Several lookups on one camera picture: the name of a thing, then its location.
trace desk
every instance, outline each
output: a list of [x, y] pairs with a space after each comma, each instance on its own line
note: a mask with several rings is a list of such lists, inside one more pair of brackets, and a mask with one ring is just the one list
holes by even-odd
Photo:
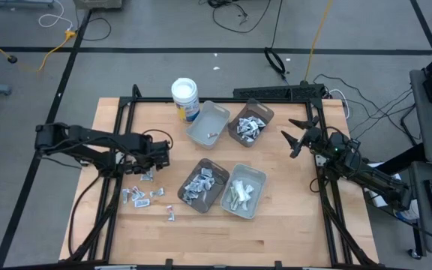
[[423, 142], [378, 166], [378, 170], [389, 175], [406, 169], [413, 161], [432, 163], [432, 103], [429, 102], [425, 87], [422, 85], [426, 80], [425, 73], [422, 70], [411, 70], [409, 78]]
[[[118, 98], [99, 100], [93, 129], [113, 132], [118, 102]], [[341, 101], [324, 100], [323, 104], [326, 124], [348, 134]], [[221, 105], [231, 111], [231, 119], [244, 106]], [[297, 159], [291, 159], [287, 141], [280, 132], [287, 131], [295, 137], [304, 133], [287, 119], [306, 119], [305, 106], [267, 105], [274, 110], [274, 118], [254, 147], [245, 148], [225, 131], [216, 146], [206, 150], [186, 136], [188, 125], [178, 120], [173, 103], [137, 102], [132, 131], [161, 129], [172, 135], [175, 145], [169, 153], [171, 165], [156, 172], [154, 182], [141, 182], [139, 175], [124, 176], [123, 188], [137, 185], [149, 194], [164, 187], [166, 195], [153, 198], [149, 207], [138, 209], [130, 203], [123, 205], [120, 198], [109, 262], [163, 265], [170, 258], [175, 265], [273, 266], [275, 260], [280, 260], [284, 266], [330, 266], [320, 197], [309, 190], [310, 181], [315, 178], [314, 159], [307, 148]], [[167, 139], [163, 134], [152, 135], [154, 140]], [[267, 174], [253, 220], [222, 210], [219, 198], [207, 213], [200, 214], [177, 197], [177, 190], [201, 158], [209, 158], [230, 172], [235, 164], [242, 163]], [[96, 175], [93, 167], [82, 169], [75, 198]], [[338, 184], [347, 229], [367, 255], [378, 261], [362, 189], [344, 180]], [[101, 181], [82, 198], [76, 210], [73, 248], [93, 227], [100, 192]], [[168, 205], [174, 208], [175, 222], [167, 221]], [[333, 230], [337, 241], [339, 235], [334, 227]], [[96, 258], [101, 258], [105, 235], [104, 231], [100, 234]], [[61, 249], [62, 259], [68, 257], [67, 239], [68, 232]]]
[[[432, 210], [423, 183], [424, 180], [432, 179], [432, 164], [424, 162], [412, 163], [409, 168], [409, 177], [411, 178], [411, 185], [414, 187], [413, 192], [418, 198], [421, 228], [432, 233]], [[422, 240], [426, 248], [432, 252], [432, 237], [422, 234]]]

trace gray floor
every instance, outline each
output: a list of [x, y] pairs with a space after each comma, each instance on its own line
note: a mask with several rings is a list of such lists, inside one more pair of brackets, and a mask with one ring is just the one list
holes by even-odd
[[[60, 0], [65, 16], [76, 24], [71, 0]], [[266, 6], [266, 0], [242, 1], [241, 6], [254, 23]], [[432, 0], [418, 0], [432, 31]], [[261, 24], [249, 34], [235, 34], [218, 28], [211, 19], [212, 9], [197, 0], [126, 1], [123, 11], [96, 12], [91, 18], [104, 17], [112, 33], [98, 42], [83, 41], [82, 47], [265, 47], [272, 42], [278, 15], [274, 0]], [[324, 0], [284, 0], [278, 24], [275, 47], [311, 47], [314, 33], [325, 8]], [[66, 22], [52, 28], [41, 28], [38, 17], [58, 14], [45, 7], [16, 6], [0, 8], [0, 46], [55, 47], [62, 42]], [[217, 18], [237, 27], [238, 12], [231, 7], [219, 10]], [[101, 21], [89, 25], [86, 37], [104, 36], [107, 26]], [[73, 41], [66, 47], [72, 47]], [[321, 32], [317, 48], [367, 50], [430, 50], [409, 0], [339, 0], [335, 1]], [[38, 66], [43, 53], [15, 52], [20, 62]], [[0, 55], [0, 83], [13, 87], [9, 97], [0, 96], [0, 243], [11, 217], [32, 159], [35, 125], [43, 123], [58, 88], [69, 54], [53, 54], [41, 73], [29, 73], [10, 65]], [[281, 55], [290, 72], [288, 81], [297, 84], [304, 76], [307, 55]], [[313, 79], [324, 73], [342, 77], [362, 94], [382, 106], [406, 91], [409, 71], [424, 67], [432, 56], [388, 55], [315, 55], [309, 74]], [[56, 121], [91, 126], [100, 97], [129, 95], [136, 83], [144, 96], [169, 96], [170, 85], [179, 77], [196, 81], [203, 97], [229, 97], [234, 88], [283, 85], [262, 54], [162, 53], [120, 54], [79, 53], [70, 75]], [[363, 102], [351, 88], [338, 81], [320, 78], [330, 89], [340, 89], [348, 99]], [[413, 103], [409, 96], [394, 109]], [[375, 112], [365, 103], [370, 113]], [[350, 128], [365, 118], [358, 104], [349, 102]], [[393, 115], [398, 122], [399, 115]], [[357, 137], [372, 121], [352, 132]], [[407, 119], [409, 129], [417, 136], [416, 114]], [[360, 137], [361, 152], [372, 161], [384, 161], [410, 147], [408, 139], [387, 120], [379, 121]], [[66, 157], [58, 157], [67, 163]], [[43, 161], [16, 231], [6, 266], [51, 263], [58, 259], [65, 227], [71, 210], [79, 172]], [[413, 247], [410, 228], [384, 214], [368, 209], [379, 259], [387, 266], [432, 269], [432, 254], [416, 261], [406, 255]]]

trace label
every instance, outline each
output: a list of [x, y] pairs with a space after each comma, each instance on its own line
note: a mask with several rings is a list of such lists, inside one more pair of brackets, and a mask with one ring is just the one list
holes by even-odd
[[178, 108], [178, 116], [182, 121], [192, 122], [200, 113], [200, 99], [195, 98], [191, 103], [181, 105], [176, 103]]

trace white plastic jar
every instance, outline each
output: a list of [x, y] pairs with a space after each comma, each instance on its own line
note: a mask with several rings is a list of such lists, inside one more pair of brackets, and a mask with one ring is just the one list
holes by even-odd
[[171, 86], [172, 99], [178, 110], [179, 118], [192, 122], [200, 113], [198, 88], [192, 79], [179, 78]]

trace small plastic container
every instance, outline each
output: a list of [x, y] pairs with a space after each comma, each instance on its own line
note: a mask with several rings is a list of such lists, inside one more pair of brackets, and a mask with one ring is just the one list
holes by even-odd
[[[227, 202], [227, 197], [231, 196], [230, 187], [232, 182], [235, 180], [242, 180], [243, 187], [246, 185], [251, 185], [254, 190], [251, 192], [251, 199], [247, 201], [247, 211], [245, 211], [241, 206], [233, 211], [231, 210], [231, 203]], [[221, 207], [234, 215], [238, 215], [242, 218], [252, 219], [256, 215], [256, 209], [258, 207], [258, 202], [260, 201], [261, 194], [263, 194], [264, 185], [266, 183], [266, 174], [257, 169], [253, 169], [250, 166], [244, 164], [236, 164], [234, 169], [232, 169], [231, 176], [224, 189], [223, 197], [221, 198]]]
[[[254, 98], [250, 98], [247, 100], [246, 106], [244, 106], [241, 112], [239, 112], [239, 114], [228, 124], [229, 135], [234, 140], [238, 141], [246, 147], [253, 146], [254, 143], [261, 137], [261, 134], [259, 134], [259, 136], [253, 142], [248, 142], [246, 139], [242, 139], [241, 136], [238, 134], [237, 128], [239, 125], [239, 119], [248, 118], [250, 116], [261, 119], [267, 126], [271, 119], [273, 119], [273, 116], [275, 116], [275, 113]], [[265, 128], [266, 127], [260, 128], [259, 131], [263, 132]]]
[[172, 99], [183, 122], [191, 123], [200, 113], [198, 88], [192, 79], [179, 78], [171, 86]]
[[[201, 112], [193, 124], [186, 129], [186, 134], [195, 143], [206, 149], [212, 149], [230, 120], [230, 115], [229, 110], [208, 100], [202, 105]], [[209, 138], [208, 134], [217, 135]]]
[[194, 167], [191, 174], [187, 177], [186, 181], [184, 181], [183, 185], [178, 190], [178, 198], [181, 199], [184, 203], [186, 203], [183, 200], [185, 186], [187, 186], [191, 181], [193, 181], [196, 175], [201, 173], [201, 168], [212, 169], [213, 177], [215, 180], [215, 183], [213, 184], [211, 189], [207, 191], [205, 196], [203, 192], [201, 192], [202, 195], [199, 196], [197, 199], [193, 199], [193, 201], [191, 202], [190, 206], [199, 213], [203, 214], [209, 210], [213, 202], [218, 197], [219, 193], [221, 193], [221, 191], [224, 189], [224, 185], [228, 182], [228, 179], [230, 178], [230, 173], [221, 166], [212, 162], [211, 160], [203, 158]]

